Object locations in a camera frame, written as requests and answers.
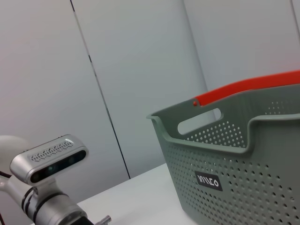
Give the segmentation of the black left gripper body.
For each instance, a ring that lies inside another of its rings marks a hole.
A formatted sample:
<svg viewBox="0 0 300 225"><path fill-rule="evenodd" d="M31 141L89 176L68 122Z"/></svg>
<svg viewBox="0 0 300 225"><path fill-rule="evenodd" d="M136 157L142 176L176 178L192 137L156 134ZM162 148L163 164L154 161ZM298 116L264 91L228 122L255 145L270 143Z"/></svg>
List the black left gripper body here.
<svg viewBox="0 0 300 225"><path fill-rule="evenodd" d="M86 216L77 219L77 225L94 225Z"/></svg>

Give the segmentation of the grey perforated storage bin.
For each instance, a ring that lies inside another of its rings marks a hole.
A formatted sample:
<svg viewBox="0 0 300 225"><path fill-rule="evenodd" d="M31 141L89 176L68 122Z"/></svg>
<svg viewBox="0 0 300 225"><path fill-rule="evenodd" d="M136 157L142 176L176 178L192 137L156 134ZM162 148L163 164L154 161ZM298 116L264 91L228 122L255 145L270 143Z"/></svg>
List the grey perforated storage bin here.
<svg viewBox="0 0 300 225"><path fill-rule="evenodd" d="M148 116L182 209L200 225L300 225L300 84Z"/></svg>

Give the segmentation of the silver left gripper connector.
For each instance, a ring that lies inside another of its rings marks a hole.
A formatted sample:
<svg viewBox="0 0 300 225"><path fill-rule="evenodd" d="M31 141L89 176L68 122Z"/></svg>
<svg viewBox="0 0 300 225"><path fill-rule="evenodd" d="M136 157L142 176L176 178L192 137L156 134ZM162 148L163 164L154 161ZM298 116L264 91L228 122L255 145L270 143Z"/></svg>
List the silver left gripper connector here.
<svg viewBox="0 0 300 225"><path fill-rule="evenodd" d="M112 218L107 215L103 219L101 219L99 222L97 222L95 225L108 225L112 221Z"/></svg>

